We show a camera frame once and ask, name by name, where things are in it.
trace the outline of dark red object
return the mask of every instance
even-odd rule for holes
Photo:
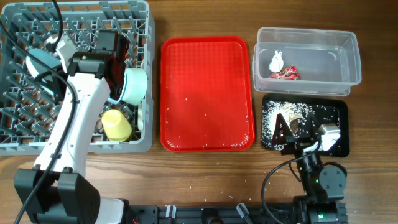
[[[300,78],[300,74],[295,66],[289,66],[280,72],[272,73],[268,78],[296,80]]]
[[[163,44],[160,141],[172,152],[243,150],[253,144],[242,38],[173,38]]]

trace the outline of gray dish rack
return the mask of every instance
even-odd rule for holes
[[[99,30],[116,30],[130,41],[126,66],[143,66],[148,89],[142,102],[144,129],[137,127],[137,107],[127,104],[104,105],[122,111],[133,132],[128,142],[109,141],[100,117],[90,144],[90,152],[146,152],[152,146],[154,101],[152,67],[155,55],[155,21],[145,1],[60,2],[63,34],[74,41],[79,51],[95,46]],[[58,34],[59,18],[51,2],[14,3],[2,9],[2,22],[20,46],[43,48],[44,40]],[[0,33],[0,156],[38,155],[50,137],[61,105],[34,81],[25,58]]]

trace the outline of gray container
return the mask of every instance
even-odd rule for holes
[[[282,51],[283,69],[294,65],[301,79],[268,78],[276,50]],[[253,56],[257,91],[346,96],[361,79],[358,41],[352,32],[271,27],[258,32]]]
[[[131,139],[128,142],[109,141],[99,124],[89,151],[148,151],[152,146],[154,119],[152,66],[155,55],[155,21],[148,3],[128,0],[60,2],[58,5],[63,33],[70,36],[79,51],[95,46],[99,30],[116,30],[131,43],[126,65],[142,67],[148,77],[148,89],[142,102],[144,130],[138,130],[136,106],[105,105],[102,113],[117,108],[125,114],[132,124]],[[42,48],[48,36],[58,33],[59,19],[51,2],[8,4],[2,9],[1,20],[27,50]],[[38,155],[50,137],[61,105],[55,105],[48,93],[40,89],[29,75],[22,54],[3,35],[1,37],[0,91],[4,94],[0,95],[0,156]]]

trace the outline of wood grain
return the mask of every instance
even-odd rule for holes
[[[11,0],[3,0],[3,7]],[[154,143],[143,154],[89,155],[86,178],[105,197],[131,204],[260,204],[265,172],[290,159],[262,149],[261,99],[253,91],[256,141],[243,152],[173,154],[159,141],[160,46],[171,37],[238,35],[252,61],[261,27],[349,30],[357,35],[363,80],[344,100],[349,108],[351,154],[336,161],[348,170],[350,223],[398,223],[398,2],[390,1],[150,1],[156,23]],[[0,223],[13,222],[21,202],[13,187],[18,167],[34,156],[0,157]],[[270,202],[290,202],[301,185],[282,169],[267,186]],[[23,223],[29,220],[24,216]]]

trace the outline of black tray with speckled contents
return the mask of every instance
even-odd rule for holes
[[[319,152],[323,156],[346,157],[349,154],[349,129],[348,129],[348,108],[344,101],[331,100],[314,97],[304,97],[286,94],[268,93],[262,99],[262,122],[261,122],[261,145],[270,150],[281,150],[282,146],[273,146],[271,144],[272,134],[275,127],[270,128],[270,119],[279,112],[273,111],[275,107],[283,108],[287,106],[300,106],[302,110],[301,117],[308,113],[308,110],[314,113],[320,124],[335,123],[340,128],[340,138],[327,152]],[[300,137],[309,137],[306,131],[298,133]]]

